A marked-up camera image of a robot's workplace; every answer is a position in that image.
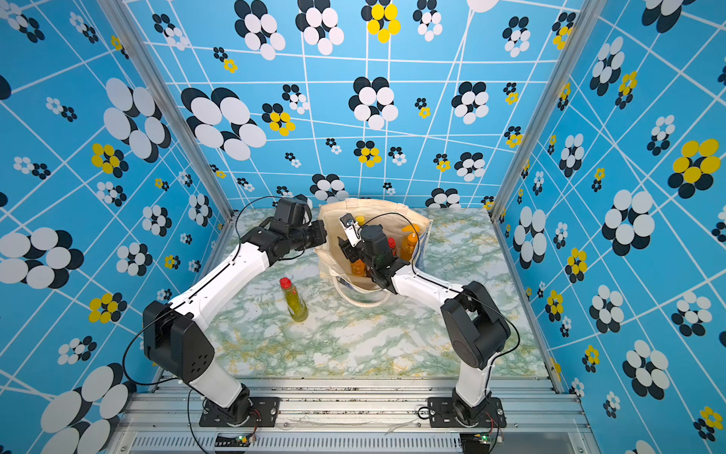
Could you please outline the dark red bottle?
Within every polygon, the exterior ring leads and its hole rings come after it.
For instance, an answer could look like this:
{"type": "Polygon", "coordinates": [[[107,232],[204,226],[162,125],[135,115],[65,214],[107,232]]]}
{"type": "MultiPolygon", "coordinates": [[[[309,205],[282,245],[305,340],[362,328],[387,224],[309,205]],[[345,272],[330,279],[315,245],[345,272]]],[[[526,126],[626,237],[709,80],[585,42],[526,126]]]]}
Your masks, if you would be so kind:
{"type": "Polygon", "coordinates": [[[394,238],[388,238],[388,245],[389,250],[391,251],[391,254],[396,257],[397,256],[397,245],[394,238]]]}

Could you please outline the orange pump dish soap bottle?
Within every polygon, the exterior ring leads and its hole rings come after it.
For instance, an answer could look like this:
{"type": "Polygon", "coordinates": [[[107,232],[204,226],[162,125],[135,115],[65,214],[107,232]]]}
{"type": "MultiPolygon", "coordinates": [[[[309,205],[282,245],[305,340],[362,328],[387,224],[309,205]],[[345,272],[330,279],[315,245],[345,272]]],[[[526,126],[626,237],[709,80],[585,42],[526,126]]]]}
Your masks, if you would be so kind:
{"type": "Polygon", "coordinates": [[[411,263],[418,247],[421,228],[416,224],[412,224],[404,227],[402,232],[405,235],[400,246],[400,257],[411,263]]]}

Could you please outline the cream canvas shopping bag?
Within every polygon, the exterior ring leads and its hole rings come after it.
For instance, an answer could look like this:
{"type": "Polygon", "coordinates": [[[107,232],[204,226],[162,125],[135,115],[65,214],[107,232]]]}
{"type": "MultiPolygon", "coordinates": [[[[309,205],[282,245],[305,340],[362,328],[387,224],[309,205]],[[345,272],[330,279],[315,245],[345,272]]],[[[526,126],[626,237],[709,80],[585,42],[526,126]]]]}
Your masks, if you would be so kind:
{"type": "Polygon", "coordinates": [[[320,276],[331,281],[338,294],[354,306],[380,306],[388,300],[370,276],[370,268],[361,261],[352,262],[340,249],[338,241],[345,239],[340,218],[352,215],[360,226],[368,221],[381,225],[387,238],[401,247],[414,230],[421,236],[421,242],[414,247],[414,260],[425,247],[428,230],[433,220],[421,215],[404,204],[378,199],[346,199],[321,206],[318,219],[324,223],[327,232],[325,244],[317,247],[315,253],[320,260],[320,276]]]}

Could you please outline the green bottle red cap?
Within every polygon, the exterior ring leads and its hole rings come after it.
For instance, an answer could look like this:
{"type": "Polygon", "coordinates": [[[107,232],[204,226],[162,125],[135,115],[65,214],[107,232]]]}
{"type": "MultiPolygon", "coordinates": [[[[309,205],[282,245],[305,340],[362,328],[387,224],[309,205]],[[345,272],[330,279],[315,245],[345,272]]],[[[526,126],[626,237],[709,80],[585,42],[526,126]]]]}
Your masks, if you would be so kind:
{"type": "Polygon", "coordinates": [[[289,315],[295,322],[304,322],[308,317],[308,308],[297,287],[287,277],[280,280],[280,286],[287,302],[289,315]]]}

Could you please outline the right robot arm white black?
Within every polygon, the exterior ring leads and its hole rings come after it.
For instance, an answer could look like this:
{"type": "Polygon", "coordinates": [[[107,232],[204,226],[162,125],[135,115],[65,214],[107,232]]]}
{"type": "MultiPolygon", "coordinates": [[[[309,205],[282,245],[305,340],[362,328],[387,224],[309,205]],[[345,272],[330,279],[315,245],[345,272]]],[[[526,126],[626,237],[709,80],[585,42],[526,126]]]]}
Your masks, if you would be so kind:
{"type": "Polygon", "coordinates": [[[473,281],[456,286],[396,257],[380,225],[359,225],[347,214],[340,219],[344,238],[338,245],[350,262],[363,261],[372,281],[383,291],[410,298],[437,309],[453,350],[461,360],[459,378],[449,411],[463,427],[484,421],[502,426],[500,401],[493,398],[491,380],[495,362],[510,353],[506,348],[516,327],[499,310],[484,285],[473,281]]]}

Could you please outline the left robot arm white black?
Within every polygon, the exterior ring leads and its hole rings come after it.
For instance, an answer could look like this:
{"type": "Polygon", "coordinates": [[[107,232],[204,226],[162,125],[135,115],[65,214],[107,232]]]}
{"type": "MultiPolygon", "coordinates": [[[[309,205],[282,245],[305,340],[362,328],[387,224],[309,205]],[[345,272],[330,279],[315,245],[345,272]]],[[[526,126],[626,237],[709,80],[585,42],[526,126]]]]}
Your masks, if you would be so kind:
{"type": "Polygon", "coordinates": [[[281,198],[273,216],[241,236],[234,251],[209,274],[169,303],[153,302],[143,313],[144,354],[198,392],[222,422],[239,426],[250,417],[250,391],[215,359],[205,331],[257,275],[294,251],[325,244],[304,195],[281,198]]]}

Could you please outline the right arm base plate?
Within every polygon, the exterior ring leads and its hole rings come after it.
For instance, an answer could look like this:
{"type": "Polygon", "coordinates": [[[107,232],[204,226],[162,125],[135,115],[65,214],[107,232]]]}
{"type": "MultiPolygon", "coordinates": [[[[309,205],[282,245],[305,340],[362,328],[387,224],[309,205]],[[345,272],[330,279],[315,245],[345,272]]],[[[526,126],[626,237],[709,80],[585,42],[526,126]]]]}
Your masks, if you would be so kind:
{"type": "Polygon", "coordinates": [[[434,429],[505,429],[508,426],[501,400],[485,398],[469,407],[454,397],[429,397],[419,416],[434,429]]]}

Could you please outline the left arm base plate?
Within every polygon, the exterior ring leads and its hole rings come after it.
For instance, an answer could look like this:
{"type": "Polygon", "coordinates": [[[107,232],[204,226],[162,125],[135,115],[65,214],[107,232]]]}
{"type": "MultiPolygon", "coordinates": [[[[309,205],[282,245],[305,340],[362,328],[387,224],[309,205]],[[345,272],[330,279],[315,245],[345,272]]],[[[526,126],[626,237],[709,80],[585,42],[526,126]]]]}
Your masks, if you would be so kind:
{"type": "Polygon", "coordinates": [[[279,397],[243,397],[223,409],[204,399],[199,425],[203,428],[273,428],[280,410],[279,397]]]}

